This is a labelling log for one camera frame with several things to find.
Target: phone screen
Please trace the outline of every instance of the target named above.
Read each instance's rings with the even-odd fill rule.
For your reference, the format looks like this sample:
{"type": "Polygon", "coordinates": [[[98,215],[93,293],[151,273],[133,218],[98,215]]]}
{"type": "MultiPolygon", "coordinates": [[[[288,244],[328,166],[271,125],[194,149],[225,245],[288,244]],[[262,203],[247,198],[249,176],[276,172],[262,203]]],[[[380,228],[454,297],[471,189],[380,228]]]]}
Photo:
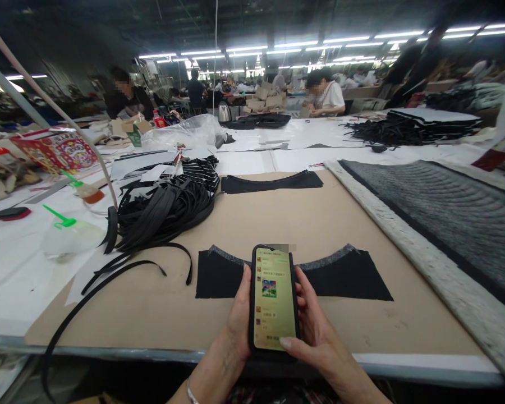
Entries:
{"type": "Polygon", "coordinates": [[[281,337],[296,336],[290,256],[256,249],[254,262],[254,339],[256,348],[284,351],[281,337]]]}

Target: red box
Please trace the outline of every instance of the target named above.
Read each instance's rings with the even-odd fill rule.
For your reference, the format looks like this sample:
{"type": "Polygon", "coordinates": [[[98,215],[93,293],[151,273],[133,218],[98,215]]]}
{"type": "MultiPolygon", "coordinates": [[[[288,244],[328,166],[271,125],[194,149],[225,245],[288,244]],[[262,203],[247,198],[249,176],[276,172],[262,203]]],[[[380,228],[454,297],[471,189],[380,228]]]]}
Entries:
{"type": "Polygon", "coordinates": [[[75,173],[97,163],[90,146],[74,131],[42,130],[10,140],[34,163],[52,174],[61,174],[61,169],[75,173]]]}

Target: clear plastic bag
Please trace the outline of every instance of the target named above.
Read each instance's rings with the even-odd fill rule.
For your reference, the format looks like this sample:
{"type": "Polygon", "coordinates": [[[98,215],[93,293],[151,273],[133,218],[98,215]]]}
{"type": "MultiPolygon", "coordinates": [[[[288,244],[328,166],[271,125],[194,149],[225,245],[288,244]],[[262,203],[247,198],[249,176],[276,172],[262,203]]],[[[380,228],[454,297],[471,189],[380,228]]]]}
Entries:
{"type": "Polygon", "coordinates": [[[142,151],[155,152],[168,150],[177,144],[188,149],[201,146],[214,146],[217,136],[226,141],[226,133],[213,115],[202,114],[184,120],[177,125],[155,128],[142,135],[142,151]]]}

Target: woman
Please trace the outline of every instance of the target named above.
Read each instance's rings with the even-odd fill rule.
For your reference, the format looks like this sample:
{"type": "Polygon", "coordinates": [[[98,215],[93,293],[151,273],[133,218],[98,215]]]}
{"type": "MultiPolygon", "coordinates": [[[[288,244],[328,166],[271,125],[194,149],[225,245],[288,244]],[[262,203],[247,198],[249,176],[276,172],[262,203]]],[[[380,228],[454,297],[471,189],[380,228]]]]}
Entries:
{"type": "Polygon", "coordinates": [[[314,95],[314,102],[308,105],[312,118],[337,116],[346,110],[341,86],[333,80],[333,72],[329,67],[309,73],[307,90],[314,95]]]}
{"type": "Polygon", "coordinates": [[[153,104],[142,87],[133,86],[129,73],[119,67],[113,67],[111,74],[117,91],[105,95],[107,113],[111,119],[124,121],[142,114],[147,121],[153,119],[153,104]]]}
{"type": "MultiPolygon", "coordinates": [[[[320,307],[316,292],[299,267],[296,267],[296,275],[299,280],[296,283],[297,306],[304,341],[281,338],[281,346],[296,359],[315,367],[342,402],[389,403],[338,338],[320,307]]],[[[247,337],[250,287],[251,269],[245,265],[226,326],[169,403],[222,403],[226,400],[251,355],[247,337]]],[[[255,402],[254,391],[249,394],[253,397],[248,395],[252,399],[248,402],[255,402]]],[[[240,397],[242,400],[235,402],[245,401],[243,395],[240,397]]],[[[305,393],[305,397],[317,397],[317,394],[305,393]]]]}

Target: cardboard box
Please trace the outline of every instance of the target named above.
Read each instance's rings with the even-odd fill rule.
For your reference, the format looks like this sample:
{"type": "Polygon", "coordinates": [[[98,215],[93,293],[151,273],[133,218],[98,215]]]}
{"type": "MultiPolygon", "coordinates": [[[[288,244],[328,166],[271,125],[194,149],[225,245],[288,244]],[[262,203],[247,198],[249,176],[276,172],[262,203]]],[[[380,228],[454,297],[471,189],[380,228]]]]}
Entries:
{"type": "Polygon", "coordinates": [[[140,136],[152,130],[148,121],[124,122],[122,130],[127,134],[134,147],[142,147],[140,136]]]}

